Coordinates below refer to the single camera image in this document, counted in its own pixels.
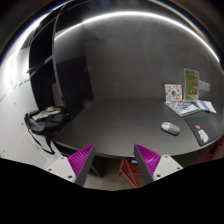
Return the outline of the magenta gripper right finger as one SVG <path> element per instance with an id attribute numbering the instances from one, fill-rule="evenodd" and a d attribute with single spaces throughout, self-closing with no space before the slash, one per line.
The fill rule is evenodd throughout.
<path id="1" fill-rule="evenodd" d="M 145 183 L 152 183 L 182 169 L 169 155 L 159 155 L 154 151 L 134 145 L 134 155 Z"/>

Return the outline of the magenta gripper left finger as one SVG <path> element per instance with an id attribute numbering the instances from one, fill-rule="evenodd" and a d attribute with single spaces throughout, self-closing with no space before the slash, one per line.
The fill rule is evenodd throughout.
<path id="1" fill-rule="evenodd" d="M 46 170 L 78 186 L 83 186 L 94 156 L 94 146 L 89 145 L 69 157 L 60 156 Z"/>

